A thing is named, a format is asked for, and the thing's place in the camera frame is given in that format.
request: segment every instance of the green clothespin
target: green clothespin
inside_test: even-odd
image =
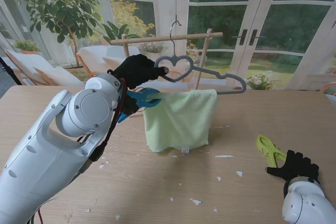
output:
[[[286,154],[283,153],[270,139],[259,135],[257,137],[257,147],[267,157],[269,167],[277,168],[276,157],[286,161]]]

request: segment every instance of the wooden table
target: wooden table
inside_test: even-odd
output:
[[[3,96],[0,165],[61,90],[17,86]],[[44,223],[109,224],[116,222],[116,216],[120,216],[117,223],[124,224],[284,223],[284,181],[266,174],[267,160],[256,147],[259,134],[284,152],[300,151],[317,163],[324,192],[336,205],[335,118],[335,108],[319,92],[223,95],[218,97],[210,144],[184,156],[177,150],[152,153],[146,146],[143,117],[130,118],[113,132],[105,159],[42,207]],[[202,203],[196,206],[190,198]]]

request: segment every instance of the wooden rod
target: wooden rod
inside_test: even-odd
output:
[[[203,39],[203,38],[216,38],[222,37],[223,33],[211,33],[209,34],[187,34],[187,35],[174,35],[172,36],[173,40],[181,39]],[[132,44],[132,43],[141,43],[141,42],[156,42],[156,41],[168,41],[170,40],[169,36],[162,37],[149,37],[149,38],[136,38],[136,39],[116,39],[111,41],[111,45],[120,45],[120,44]]]
[[[209,28],[206,31],[206,34],[208,34],[209,36],[206,37],[206,39],[204,41],[204,46],[203,46],[203,50],[202,50],[202,56],[201,56],[201,60],[199,61],[200,63],[198,65],[201,68],[204,66],[204,63],[205,63],[206,52],[208,51],[209,43],[210,43],[210,40],[211,40],[211,37],[210,37],[211,31],[212,31],[211,28]],[[195,85],[195,89],[198,89],[199,80],[201,79],[201,75],[202,75],[202,72],[199,72],[198,73],[198,77],[197,77],[197,82],[196,82],[196,85]]]
[[[122,38],[122,40],[127,40],[126,39],[126,34],[121,35],[121,38]],[[124,52],[125,52],[126,58],[128,58],[130,56],[130,52],[128,50],[128,43],[124,43]]]

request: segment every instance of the door handle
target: door handle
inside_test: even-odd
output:
[[[255,39],[264,39],[265,38],[264,36],[256,36],[257,31],[258,31],[257,29],[254,29],[253,32],[252,32],[251,40],[250,40],[250,43],[249,43],[250,46],[253,45]]]
[[[247,34],[247,29],[244,29],[241,36],[232,36],[232,38],[240,38],[239,45],[243,45]]]

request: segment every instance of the green towel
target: green towel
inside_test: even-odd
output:
[[[161,102],[143,112],[149,148],[197,148],[208,144],[208,130],[217,103],[216,90],[158,93]]]

